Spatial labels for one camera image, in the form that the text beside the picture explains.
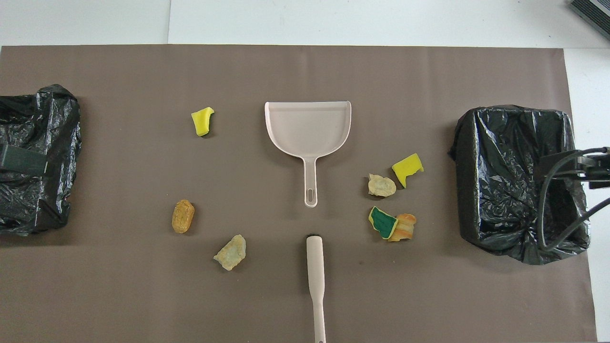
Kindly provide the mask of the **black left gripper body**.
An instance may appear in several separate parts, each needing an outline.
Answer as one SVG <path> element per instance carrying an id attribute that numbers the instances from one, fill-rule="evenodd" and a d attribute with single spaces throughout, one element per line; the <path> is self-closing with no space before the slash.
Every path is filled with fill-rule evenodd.
<path id="1" fill-rule="evenodd" d="M 30 176 L 48 176 L 48 161 L 44 153 L 7 143 L 0 144 L 0 170 Z"/>

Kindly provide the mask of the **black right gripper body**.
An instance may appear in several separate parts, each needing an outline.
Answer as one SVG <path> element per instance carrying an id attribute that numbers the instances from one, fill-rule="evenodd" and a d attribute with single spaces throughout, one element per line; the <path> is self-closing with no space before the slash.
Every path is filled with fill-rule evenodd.
<path id="1" fill-rule="evenodd" d="M 552 175 L 554 180 L 587 182 L 589 189 L 603 189 L 610 186 L 610 157 L 608 152 L 586 152 L 572 150 L 542 156 L 534 165 L 534 180 L 543 182 L 552 167 L 560 160 L 571 157 Z"/>

